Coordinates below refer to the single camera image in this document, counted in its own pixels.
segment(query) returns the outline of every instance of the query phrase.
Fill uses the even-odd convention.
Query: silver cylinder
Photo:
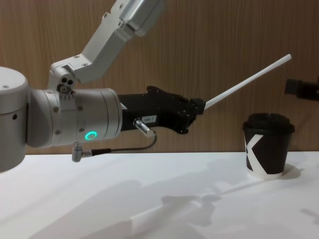
[[[68,145],[114,138],[122,127],[122,107],[112,89],[75,90],[61,95],[32,90],[28,137],[31,147]]]

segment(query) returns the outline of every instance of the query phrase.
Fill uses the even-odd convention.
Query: white straw
[[[216,104],[217,102],[221,101],[225,97],[229,96],[230,94],[234,93],[235,91],[239,90],[240,88],[246,86],[248,83],[252,82],[253,80],[256,80],[257,78],[261,77],[262,75],[266,74],[269,71],[274,70],[275,68],[285,64],[287,61],[291,60],[291,55],[288,54],[287,56],[281,58],[280,60],[276,61],[275,63],[271,64],[270,66],[266,67],[264,70],[256,73],[252,77],[249,77],[248,79],[242,81],[236,86],[233,86],[232,88],[228,89],[227,91],[221,93],[220,95],[214,97],[213,99],[206,102],[205,110],[211,107],[212,105]]]

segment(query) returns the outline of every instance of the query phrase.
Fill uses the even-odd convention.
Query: white cup base
[[[264,180],[272,180],[272,179],[277,179],[280,178],[282,176],[282,172],[281,173],[277,173],[277,174],[259,174],[256,173],[252,170],[250,170],[249,168],[247,169],[248,174],[255,177],[255,178],[260,178],[260,179],[264,179]]]

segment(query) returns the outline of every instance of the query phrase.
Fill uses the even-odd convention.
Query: white x logo
[[[253,147],[255,146],[256,143],[258,143],[258,141],[262,137],[263,137],[263,135],[261,135],[261,134],[255,134],[254,137],[252,137],[252,139],[248,142],[248,144],[247,144],[246,138],[245,138],[245,146],[247,149],[247,157],[248,157],[249,163],[250,163],[253,171],[260,174],[260,175],[267,175],[263,166],[261,166],[256,155],[253,152]]]

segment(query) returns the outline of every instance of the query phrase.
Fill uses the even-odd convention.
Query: silver connector
[[[84,151],[84,152],[82,153],[82,157],[83,157],[83,158],[92,157],[92,151],[90,151],[90,150]]]
[[[151,130],[140,118],[136,118],[133,121],[133,125],[139,129],[147,138],[155,135],[154,131]]]
[[[76,163],[80,162],[82,158],[82,152],[82,144],[75,142],[72,149],[72,161]]]
[[[72,150],[72,161],[80,162],[81,158],[92,157],[92,151],[83,151],[82,144],[79,142],[75,142]]]

